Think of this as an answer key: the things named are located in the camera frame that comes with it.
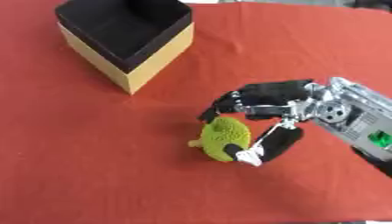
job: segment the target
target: green textured toy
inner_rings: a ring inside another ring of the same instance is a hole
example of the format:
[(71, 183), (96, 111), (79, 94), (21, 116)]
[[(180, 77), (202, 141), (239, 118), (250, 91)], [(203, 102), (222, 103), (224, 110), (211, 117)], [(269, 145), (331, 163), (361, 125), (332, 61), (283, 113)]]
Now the green textured toy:
[(233, 117), (217, 117), (205, 124), (200, 139), (188, 143), (189, 147), (200, 147), (210, 157), (221, 162), (233, 159), (223, 151), (227, 144), (237, 144), (247, 149), (250, 144), (249, 128)]

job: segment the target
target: green component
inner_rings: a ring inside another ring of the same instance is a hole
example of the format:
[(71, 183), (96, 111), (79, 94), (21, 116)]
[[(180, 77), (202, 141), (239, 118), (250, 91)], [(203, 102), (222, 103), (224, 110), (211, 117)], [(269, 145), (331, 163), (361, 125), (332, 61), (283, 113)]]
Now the green component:
[(237, 144), (247, 149), (250, 144), (249, 128), (233, 117), (217, 117), (204, 126), (200, 140), (189, 142), (191, 147), (202, 147), (211, 158), (229, 162), (233, 159), (223, 150), (227, 144)]
[(368, 138), (373, 144), (378, 145), (382, 148), (386, 148), (392, 144), (392, 136), (381, 130), (370, 134)]

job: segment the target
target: table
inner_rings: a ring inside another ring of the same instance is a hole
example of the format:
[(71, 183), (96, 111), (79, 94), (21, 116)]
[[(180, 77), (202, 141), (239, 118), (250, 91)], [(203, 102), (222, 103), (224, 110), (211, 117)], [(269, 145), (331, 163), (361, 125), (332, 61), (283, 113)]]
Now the table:
[(129, 97), (67, 47), (59, 3), (0, 3), (2, 224), (392, 219), (392, 180), (311, 123), (261, 168), (186, 146), (211, 100), (246, 83), (338, 75), (391, 96), (388, 13), (195, 5), (193, 46)]

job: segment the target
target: box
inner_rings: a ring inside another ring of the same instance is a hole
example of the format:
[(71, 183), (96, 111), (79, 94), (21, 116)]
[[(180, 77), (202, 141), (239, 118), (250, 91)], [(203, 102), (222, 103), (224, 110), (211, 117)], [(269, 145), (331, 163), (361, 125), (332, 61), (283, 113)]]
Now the box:
[(67, 43), (130, 94), (193, 41), (192, 10), (178, 0), (70, 0), (56, 15)]

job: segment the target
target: red tablecloth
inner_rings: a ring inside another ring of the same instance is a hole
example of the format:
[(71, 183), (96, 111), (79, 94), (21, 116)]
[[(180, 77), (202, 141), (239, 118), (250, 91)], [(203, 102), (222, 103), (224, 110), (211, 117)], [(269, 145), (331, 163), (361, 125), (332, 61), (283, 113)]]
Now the red tablecloth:
[(186, 146), (199, 112), (245, 83), (339, 75), (391, 96), (390, 14), (195, 5), (192, 48), (129, 97), (67, 47), (59, 3), (0, 2), (0, 223), (392, 219), (392, 179), (311, 123), (261, 168)]

